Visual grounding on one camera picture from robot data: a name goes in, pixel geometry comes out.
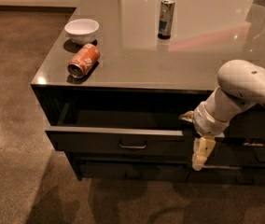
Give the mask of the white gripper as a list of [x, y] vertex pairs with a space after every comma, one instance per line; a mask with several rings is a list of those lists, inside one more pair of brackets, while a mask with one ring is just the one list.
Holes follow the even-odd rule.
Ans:
[[178, 118], [186, 122], [193, 122], [195, 131], [201, 136], [194, 139], [191, 159], [192, 168], [195, 171], [200, 171], [216, 145], [214, 136], [222, 134], [229, 124], [213, 118], [205, 108], [204, 102], [201, 102], [194, 111], [190, 110]]

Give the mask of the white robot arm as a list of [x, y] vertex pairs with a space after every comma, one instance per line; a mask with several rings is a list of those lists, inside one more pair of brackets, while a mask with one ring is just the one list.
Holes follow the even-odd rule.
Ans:
[[230, 121], [256, 104], [265, 107], [265, 68], [244, 60], [224, 63], [217, 73], [218, 86], [192, 111], [179, 116], [191, 122], [200, 136], [194, 139], [192, 168], [200, 171], [213, 151], [215, 137]]

